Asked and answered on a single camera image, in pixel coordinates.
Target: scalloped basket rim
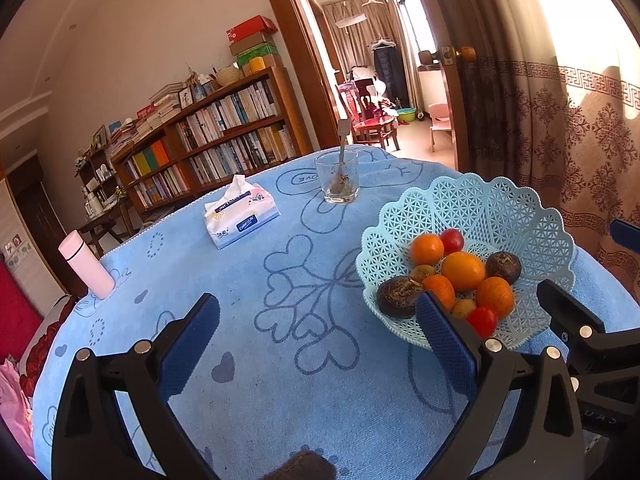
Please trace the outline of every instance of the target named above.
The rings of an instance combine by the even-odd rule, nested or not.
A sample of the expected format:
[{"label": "scalloped basket rim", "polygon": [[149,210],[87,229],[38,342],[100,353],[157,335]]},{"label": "scalloped basket rim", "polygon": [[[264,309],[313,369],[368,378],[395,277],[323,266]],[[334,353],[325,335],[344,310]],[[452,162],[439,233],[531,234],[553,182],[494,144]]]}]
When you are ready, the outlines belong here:
[{"label": "scalloped basket rim", "polygon": [[[570,268],[570,264],[574,259],[575,250],[576,250],[574,238],[571,236],[571,234],[569,234],[565,230],[565,228],[564,228],[564,219],[562,218],[562,215],[560,214],[558,209],[556,209],[554,207],[542,207],[542,202],[540,202],[540,195],[532,187],[518,186],[511,179],[509,179],[507,177],[504,177],[504,176],[497,176],[497,177],[491,179],[489,182],[486,182],[477,173],[463,173],[457,178],[453,178],[453,177],[446,176],[446,175],[439,176],[439,177],[436,177],[435,179],[433,179],[433,181],[431,182],[431,184],[429,185],[429,187],[427,189],[423,189],[423,188],[420,188],[420,187],[408,187],[407,189],[405,189],[402,192],[402,194],[400,195],[398,200],[396,200],[395,202],[387,202],[385,205],[382,206],[382,208],[380,208],[380,212],[378,213],[378,224],[377,225],[367,227],[362,232],[362,236],[360,237],[361,251],[358,254],[358,256],[356,257],[356,270],[358,271],[358,276],[360,278],[360,281],[364,285],[364,290],[362,291],[362,299],[364,300],[365,305],[367,305],[367,308],[369,310],[371,310],[376,315],[376,317],[379,318],[382,321],[382,323],[384,323],[384,325],[394,335],[398,336],[400,339],[403,339],[403,340],[405,340],[405,341],[407,341],[407,342],[409,342],[411,344],[414,344],[416,346],[420,346],[422,348],[426,348],[427,350],[431,350],[431,345],[429,345],[428,341],[426,341],[426,340],[424,342],[423,341],[417,341],[415,339],[407,337],[403,332],[399,331],[396,328],[396,326],[392,322],[391,318],[385,316],[384,314],[382,314],[380,312],[379,309],[373,308],[372,306],[370,306],[367,303],[367,292],[370,290],[370,288],[373,285],[371,285],[370,283],[367,285],[367,283],[363,279],[364,272],[362,270],[362,261],[363,261],[364,258],[366,258],[367,256],[370,255],[369,249],[367,249],[367,247],[366,247],[366,239],[367,239],[367,235],[375,232],[375,233],[380,234],[383,237],[387,238],[388,240],[391,240],[393,243],[396,244],[397,241],[389,234],[389,232],[386,230],[386,228],[384,227],[384,224],[383,224],[383,215],[385,214],[386,211],[388,211],[388,209],[392,208],[393,206],[401,206],[404,203],[405,199],[413,192],[420,192],[420,193],[423,193],[423,194],[427,194],[429,192],[433,192],[434,188],[441,182],[450,182],[450,183],[453,184],[453,183],[459,183],[462,180],[468,180],[468,179],[475,179],[475,180],[478,180],[479,182],[481,182],[484,186],[489,185],[489,186],[492,186],[492,187],[496,183],[503,182],[503,183],[507,184],[509,187],[513,187],[516,190],[528,192],[535,199],[536,203],[535,203],[534,206],[536,207],[536,209],[540,209],[540,211],[542,211],[542,216],[544,216],[545,214],[548,214],[548,213],[554,214],[554,216],[556,216],[557,220],[559,221],[559,227],[560,227],[560,230],[561,230],[561,234],[564,234],[565,236],[567,236],[568,240],[571,242],[571,253],[570,253],[570,256],[569,256],[569,263],[567,265],[567,271],[568,271],[568,275],[569,275],[569,278],[570,278],[570,285],[569,285],[569,287],[565,288],[564,290],[566,290],[567,292],[571,293],[571,291],[573,290],[574,285],[575,285],[575,274]],[[535,334],[526,336],[525,338],[523,338],[521,341],[519,341],[517,344],[511,346],[510,348],[513,349],[513,348],[519,347],[520,345],[525,343],[527,340],[529,340],[534,335]]]}]

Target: fruit basket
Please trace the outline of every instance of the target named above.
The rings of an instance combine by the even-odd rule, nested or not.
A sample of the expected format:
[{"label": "fruit basket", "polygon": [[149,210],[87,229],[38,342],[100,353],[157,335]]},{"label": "fruit basket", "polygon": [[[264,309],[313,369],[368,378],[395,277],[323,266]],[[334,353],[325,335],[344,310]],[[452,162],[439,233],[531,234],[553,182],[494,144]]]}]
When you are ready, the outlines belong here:
[{"label": "fruit basket", "polygon": [[569,268],[575,244],[564,230],[560,213],[543,208],[535,190],[517,187],[508,178],[485,182],[466,173],[457,179],[438,177],[427,190],[405,190],[397,202],[383,206],[378,225],[362,234],[356,267],[365,286],[363,297],[391,332],[431,349],[415,316],[397,319],[380,312],[376,291],[385,280],[411,271],[408,248],[415,237],[447,228],[459,230],[465,239],[463,250],[482,261],[497,251],[509,251],[522,263],[520,278],[513,285],[515,308],[495,331],[503,344],[514,348],[548,328],[550,317],[538,303],[537,284],[549,278],[571,292],[575,281]]}]

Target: tissue pack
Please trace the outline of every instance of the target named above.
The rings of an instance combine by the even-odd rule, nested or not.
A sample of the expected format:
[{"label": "tissue pack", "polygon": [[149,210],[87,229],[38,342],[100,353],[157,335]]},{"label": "tissue pack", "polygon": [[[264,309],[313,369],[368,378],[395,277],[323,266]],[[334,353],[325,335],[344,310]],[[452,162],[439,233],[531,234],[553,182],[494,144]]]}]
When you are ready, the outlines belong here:
[{"label": "tissue pack", "polygon": [[244,175],[235,175],[224,196],[204,207],[207,231],[219,249],[280,214],[270,193],[249,184]]}]

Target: red tomato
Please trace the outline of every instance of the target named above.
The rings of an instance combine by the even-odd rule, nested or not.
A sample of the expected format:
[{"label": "red tomato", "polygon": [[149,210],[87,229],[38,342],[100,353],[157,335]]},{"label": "red tomato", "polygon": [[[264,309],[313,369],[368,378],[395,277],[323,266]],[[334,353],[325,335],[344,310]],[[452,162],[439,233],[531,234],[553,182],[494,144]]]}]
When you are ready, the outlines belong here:
[{"label": "red tomato", "polygon": [[465,237],[457,229],[445,229],[440,235],[444,245],[444,253],[451,254],[461,251],[465,246]]},{"label": "red tomato", "polygon": [[485,306],[479,306],[465,319],[471,323],[482,339],[491,337],[498,326],[498,316],[492,309]]}]

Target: tiled floor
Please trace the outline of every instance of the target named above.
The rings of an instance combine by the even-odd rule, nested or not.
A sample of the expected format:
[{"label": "tiled floor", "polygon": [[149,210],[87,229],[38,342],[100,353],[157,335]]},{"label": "tiled floor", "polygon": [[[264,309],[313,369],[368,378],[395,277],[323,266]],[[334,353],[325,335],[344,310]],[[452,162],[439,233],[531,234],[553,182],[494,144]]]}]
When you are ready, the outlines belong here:
[{"label": "tiled floor", "polygon": [[434,132],[435,151],[431,151],[431,135],[429,133],[429,120],[413,121],[412,123],[398,127],[398,144],[400,150],[395,151],[393,142],[389,143],[387,151],[402,158],[414,158],[439,162],[455,169],[453,159],[453,143],[449,132]]}]

